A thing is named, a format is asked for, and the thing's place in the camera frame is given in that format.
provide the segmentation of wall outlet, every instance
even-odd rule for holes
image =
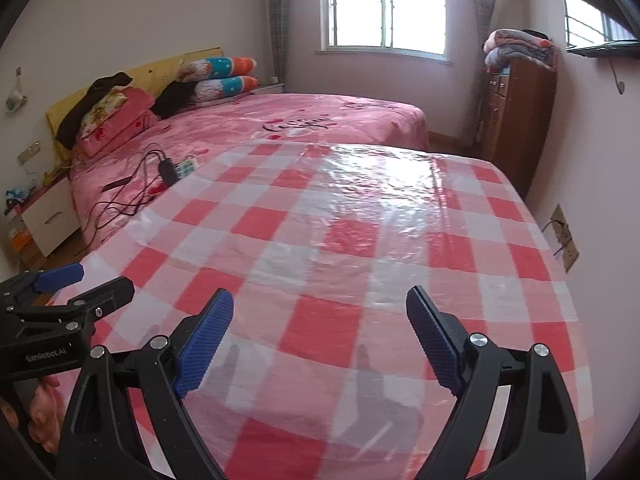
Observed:
[[[575,240],[569,229],[569,222],[566,221],[562,208],[558,204],[555,211],[551,215],[551,224],[558,243],[562,249],[562,263],[564,264],[564,271],[569,272],[569,269],[573,267],[575,261],[580,256],[578,247],[575,245]]]
[[[40,143],[34,142],[31,146],[29,146],[26,150],[24,150],[20,155],[18,155],[18,164],[23,166],[25,162],[27,162],[28,160],[31,160],[38,153],[40,153]]]

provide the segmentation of hanging plastic bag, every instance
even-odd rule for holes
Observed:
[[[14,88],[9,94],[9,97],[4,102],[5,114],[13,114],[27,104],[28,97],[22,88],[22,67],[19,66],[15,70],[15,83]]]

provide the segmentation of metal screw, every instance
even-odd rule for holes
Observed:
[[[487,339],[487,337],[484,334],[478,333],[476,332],[475,334],[472,334],[469,336],[469,341],[471,341],[471,343],[475,346],[484,346],[486,345],[489,340]]]
[[[169,340],[165,338],[163,335],[157,335],[155,338],[151,340],[151,343],[149,344],[151,345],[151,348],[153,348],[154,350],[159,350],[161,348],[164,348],[168,342]]]
[[[538,343],[533,347],[533,351],[538,354],[540,357],[546,357],[549,355],[549,347],[543,345],[542,343]]]
[[[89,355],[94,359],[100,359],[100,357],[104,355],[104,346],[94,346],[93,348],[91,348]]]

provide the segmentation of red and white tablecloth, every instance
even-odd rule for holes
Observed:
[[[593,433],[584,341],[564,273],[511,184],[491,164],[381,146],[260,141],[217,156],[82,262],[118,275],[133,302],[94,343],[138,348],[170,334],[218,287],[234,320],[184,405],[232,480],[411,479],[454,397],[434,380],[406,318],[422,285],[439,309],[498,345],[545,342],[587,454]],[[76,375],[66,374],[68,395]],[[486,466],[508,392],[474,470]],[[136,416],[166,471],[142,397]]]

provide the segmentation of pink pillow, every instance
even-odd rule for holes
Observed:
[[[156,115],[149,111],[155,101],[151,94],[135,86],[126,87],[122,93],[127,101],[120,109],[87,137],[76,141],[94,162],[158,122]]]

